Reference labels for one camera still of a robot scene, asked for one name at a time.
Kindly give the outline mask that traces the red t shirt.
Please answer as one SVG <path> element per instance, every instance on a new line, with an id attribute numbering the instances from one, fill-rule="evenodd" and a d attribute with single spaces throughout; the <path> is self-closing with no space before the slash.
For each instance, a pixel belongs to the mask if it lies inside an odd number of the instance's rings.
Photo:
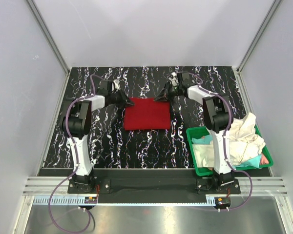
<path id="1" fill-rule="evenodd" d="M 124 129 L 131 130 L 167 130 L 170 129 L 170 103 L 156 102 L 153 98 L 130 100 L 133 106 L 125 108 Z"/>

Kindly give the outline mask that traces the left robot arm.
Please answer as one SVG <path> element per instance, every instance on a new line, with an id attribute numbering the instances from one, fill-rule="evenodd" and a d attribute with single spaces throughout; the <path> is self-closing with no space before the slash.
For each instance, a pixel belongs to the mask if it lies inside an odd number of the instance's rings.
<path id="1" fill-rule="evenodd" d="M 92 112 L 115 105 L 118 108 L 134 106 L 120 88 L 119 81 L 102 80 L 99 87 L 91 83 L 94 93 L 63 103 L 61 128 L 67 137 L 73 156 L 73 173 L 68 176 L 70 194 L 92 193 L 98 189 L 88 152 L 88 134 L 91 129 Z"/>

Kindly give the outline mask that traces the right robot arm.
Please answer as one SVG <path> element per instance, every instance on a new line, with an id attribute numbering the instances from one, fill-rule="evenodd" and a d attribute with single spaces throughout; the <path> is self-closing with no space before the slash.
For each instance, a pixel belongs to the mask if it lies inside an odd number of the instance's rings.
<path id="1" fill-rule="evenodd" d="M 217 193 L 223 193 L 234 183 L 234 168 L 230 164 L 229 146 L 229 133 L 233 122 L 231 106 L 226 95 L 203 88 L 203 80 L 200 77 L 199 83 L 194 83 L 192 76 L 195 74 L 173 72 L 154 100 L 167 102 L 173 101 L 175 97 L 184 96 L 203 106 L 203 122 L 212 136 L 214 150 L 214 166 L 207 191 L 212 189 Z"/>

